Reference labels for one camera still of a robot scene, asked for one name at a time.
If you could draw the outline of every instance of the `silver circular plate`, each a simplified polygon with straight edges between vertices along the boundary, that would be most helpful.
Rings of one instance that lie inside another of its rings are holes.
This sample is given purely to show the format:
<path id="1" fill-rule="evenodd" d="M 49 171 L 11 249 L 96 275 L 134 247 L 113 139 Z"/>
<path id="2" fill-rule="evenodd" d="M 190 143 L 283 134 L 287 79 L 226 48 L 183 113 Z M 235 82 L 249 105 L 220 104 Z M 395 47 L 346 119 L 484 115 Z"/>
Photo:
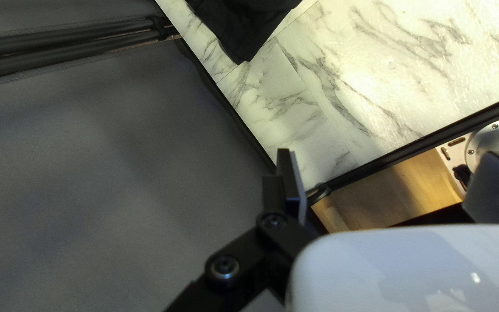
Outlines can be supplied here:
<path id="1" fill-rule="evenodd" d="M 479 143 L 481 142 L 485 134 L 492 131 L 499 131 L 499 120 L 485 126 L 484 128 L 478 131 L 473 132 L 473 134 L 470 136 L 469 141 L 467 143 L 467 147 L 465 148 L 464 152 L 465 152 L 465 162 L 467 163 L 467 166 L 469 167 L 469 170 L 471 172 L 475 172 L 478 166 L 477 149 Z"/>

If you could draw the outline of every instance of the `black frame edge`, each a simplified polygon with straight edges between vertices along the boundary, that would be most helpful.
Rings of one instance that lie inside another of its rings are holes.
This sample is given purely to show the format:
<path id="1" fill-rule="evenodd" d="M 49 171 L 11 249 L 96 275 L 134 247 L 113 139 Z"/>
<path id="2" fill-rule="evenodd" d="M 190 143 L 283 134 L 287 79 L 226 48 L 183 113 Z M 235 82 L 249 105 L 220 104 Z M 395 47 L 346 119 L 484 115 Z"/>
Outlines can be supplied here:
<path id="1" fill-rule="evenodd" d="M 345 187 L 348 184 L 396 165 L 413 156 L 426 152 L 429 149 L 433 149 L 452 139 L 459 138 L 464 134 L 480 129 L 497 120 L 499 120 L 499 102 L 460 119 L 455 123 L 449 124 L 438 131 L 434 131 L 425 137 L 404 145 L 380 158 L 372 160 L 357 169 L 331 179 L 322 185 L 327 185 L 331 190 Z"/>

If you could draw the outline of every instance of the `marble countertop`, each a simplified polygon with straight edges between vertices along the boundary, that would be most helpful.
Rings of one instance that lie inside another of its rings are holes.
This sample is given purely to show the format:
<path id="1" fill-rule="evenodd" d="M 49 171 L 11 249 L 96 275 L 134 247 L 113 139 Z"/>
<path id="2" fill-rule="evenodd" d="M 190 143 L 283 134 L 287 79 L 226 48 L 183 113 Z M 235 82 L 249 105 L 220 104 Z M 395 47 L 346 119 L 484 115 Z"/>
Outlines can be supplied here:
<path id="1" fill-rule="evenodd" d="M 303 0 L 239 66 L 184 0 L 156 2 L 306 189 L 499 101 L 498 0 Z"/>

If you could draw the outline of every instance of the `screw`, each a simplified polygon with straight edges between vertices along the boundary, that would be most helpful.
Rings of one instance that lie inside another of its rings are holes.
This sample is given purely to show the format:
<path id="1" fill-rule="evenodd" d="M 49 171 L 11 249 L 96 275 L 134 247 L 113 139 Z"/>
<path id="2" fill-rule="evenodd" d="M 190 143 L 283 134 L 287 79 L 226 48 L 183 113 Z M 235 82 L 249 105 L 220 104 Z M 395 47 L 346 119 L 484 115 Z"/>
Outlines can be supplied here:
<path id="1" fill-rule="evenodd" d="M 280 229 L 286 225 L 286 220 L 279 214 L 268 214 L 261 219 L 264 226 L 271 229 Z"/>
<path id="2" fill-rule="evenodd" d="M 219 279 L 230 279 L 238 273 L 240 265 L 232 256 L 220 256 L 211 264 L 211 273 Z"/>

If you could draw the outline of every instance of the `gray surface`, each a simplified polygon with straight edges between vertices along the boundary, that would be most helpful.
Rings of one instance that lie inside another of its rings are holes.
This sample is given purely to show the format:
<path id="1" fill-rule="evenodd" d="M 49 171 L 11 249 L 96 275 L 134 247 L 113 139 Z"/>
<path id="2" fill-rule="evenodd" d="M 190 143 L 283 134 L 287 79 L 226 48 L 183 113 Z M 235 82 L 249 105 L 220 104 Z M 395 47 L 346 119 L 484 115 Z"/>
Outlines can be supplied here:
<path id="1" fill-rule="evenodd" d="M 1 78 L 0 311 L 162 310 L 266 172 L 172 42 Z"/>
<path id="2" fill-rule="evenodd" d="M 155 14 L 150 0 L 0 0 L 0 36 Z"/>

